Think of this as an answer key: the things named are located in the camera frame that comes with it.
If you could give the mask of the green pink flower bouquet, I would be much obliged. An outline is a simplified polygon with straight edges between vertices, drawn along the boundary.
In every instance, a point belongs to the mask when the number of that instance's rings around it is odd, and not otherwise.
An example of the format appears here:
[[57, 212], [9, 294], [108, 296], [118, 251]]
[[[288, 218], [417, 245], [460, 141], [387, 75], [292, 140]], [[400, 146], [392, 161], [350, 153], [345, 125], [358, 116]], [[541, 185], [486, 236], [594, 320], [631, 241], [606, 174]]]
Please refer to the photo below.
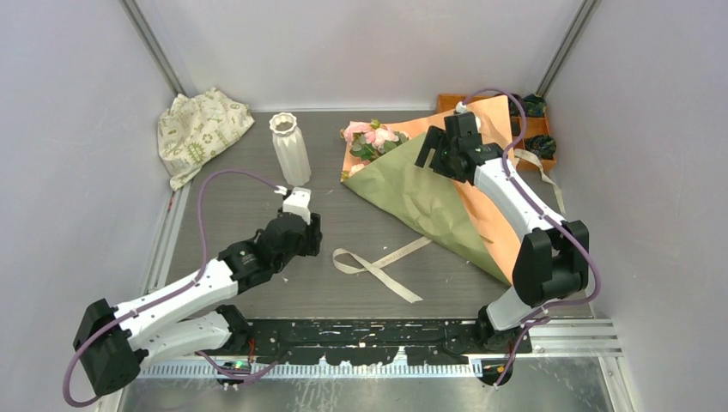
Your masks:
[[447, 112], [400, 123], [352, 121], [342, 183], [419, 234], [457, 253], [506, 285], [520, 240], [495, 203], [469, 183], [416, 167], [428, 128], [444, 127]]

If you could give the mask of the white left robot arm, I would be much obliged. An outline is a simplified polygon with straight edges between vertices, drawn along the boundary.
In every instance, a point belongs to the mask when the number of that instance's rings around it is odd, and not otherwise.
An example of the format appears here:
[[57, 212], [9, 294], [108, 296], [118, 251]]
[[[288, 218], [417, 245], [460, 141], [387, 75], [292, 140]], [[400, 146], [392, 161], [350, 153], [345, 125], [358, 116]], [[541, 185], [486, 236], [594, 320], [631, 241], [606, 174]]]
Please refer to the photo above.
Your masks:
[[252, 238], [232, 243], [162, 289], [116, 306], [105, 299], [89, 304], [64, 375], [68, 403], [74, 402], [68, 391], [77, 364], [95, 397], [103, 397], [178, 355], [221, 348], [242, 353], [251, 341], [248, 324], [224, 301], [268, 282], [295, 257], [317, 256], [322, 238], [319, 214], [281, 210]]

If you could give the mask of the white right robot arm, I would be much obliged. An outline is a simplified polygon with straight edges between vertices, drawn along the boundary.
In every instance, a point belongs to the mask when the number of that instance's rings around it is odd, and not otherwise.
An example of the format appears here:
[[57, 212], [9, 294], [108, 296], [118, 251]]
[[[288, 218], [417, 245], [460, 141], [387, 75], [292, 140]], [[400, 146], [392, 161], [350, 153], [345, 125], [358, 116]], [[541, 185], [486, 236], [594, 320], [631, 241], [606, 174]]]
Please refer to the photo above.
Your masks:
[[588, 229], [540, 201], [498, 144], [480, 142], [473, 130], [456, 134], [431, 126], [415, 164], [473, 185], [505, 216], [520, 242], [512, 286], [477, 315], [473, 334], [482, 349], [498, 352], [517, 331], [536, 323], [538, 313], [575, 305], [573, 295], [588, 284]]

